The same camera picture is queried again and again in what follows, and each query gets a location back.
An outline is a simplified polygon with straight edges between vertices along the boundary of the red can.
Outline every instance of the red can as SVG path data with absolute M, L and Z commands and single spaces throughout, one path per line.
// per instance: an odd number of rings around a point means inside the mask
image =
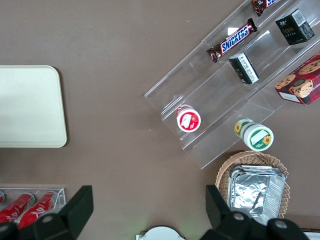
M 10 203 L 0 211 L 0 223 L 14 222 L 20 215 L 35 203 L 35 197 L 31 193 L 24 193 L 13 203 Z
M 28 227 L 33 224 L 46 211 L 55 206 L 58 194 L 55 191 L 48 191 L 33 207 L 22 216 L 18 229 Z
M 0 191 L 0 203 L 2 203 L 5 199 L 5 194 L 2 191 Z

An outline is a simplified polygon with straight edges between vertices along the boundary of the cup lid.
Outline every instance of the cup lid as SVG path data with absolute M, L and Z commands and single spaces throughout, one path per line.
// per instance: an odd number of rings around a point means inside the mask
M 248 147 L 254 151 L 264 151 L 274 142 L 274 134 L 270 128 L 263 125 L 254 125 L 248 129 Z
M 201 117 L 196 110 L 185 108 L 179 112 L 176 121 L 183 132 L 192 133 L 200 127 Z

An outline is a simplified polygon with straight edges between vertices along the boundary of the red and white cup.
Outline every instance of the red and white cup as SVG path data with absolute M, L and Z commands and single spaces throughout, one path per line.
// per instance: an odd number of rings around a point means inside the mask
M 2 203 L 5 199 L 5 194 L 2 191 L 0 191 L 0 203 Z
M 192 106 L 184 104 L 176 111 L 176 122 L 183 132 L 192 133 L 200 127 L 201 117 Z

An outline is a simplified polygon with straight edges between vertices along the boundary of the white tray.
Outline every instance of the white tray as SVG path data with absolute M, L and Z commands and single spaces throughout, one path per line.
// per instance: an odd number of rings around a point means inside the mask
M 0 66 L 0 147 L 60 148 L 67 133 L 58 72 Z

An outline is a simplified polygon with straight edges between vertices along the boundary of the snickers logo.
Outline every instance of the snickers logo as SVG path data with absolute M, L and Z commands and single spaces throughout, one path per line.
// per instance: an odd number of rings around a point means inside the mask
M 265 3 L 265 7 L 267 8 L 267 7 L 269 7 L 269 6 L 271 6 L 272 4 L 274 4 L 274 3 L 276 3 L 276 2 L 278 2 L 279 0 L 267 0 L 266 1 L 266 3 Z
M 236 31 L 232 36 L 230 36 L 229 38 L 227 38 L 221 43 L 222 55 L 249 36 L 248 28 L 249 28 L 248 24 L 243 26 L 241 29 Z

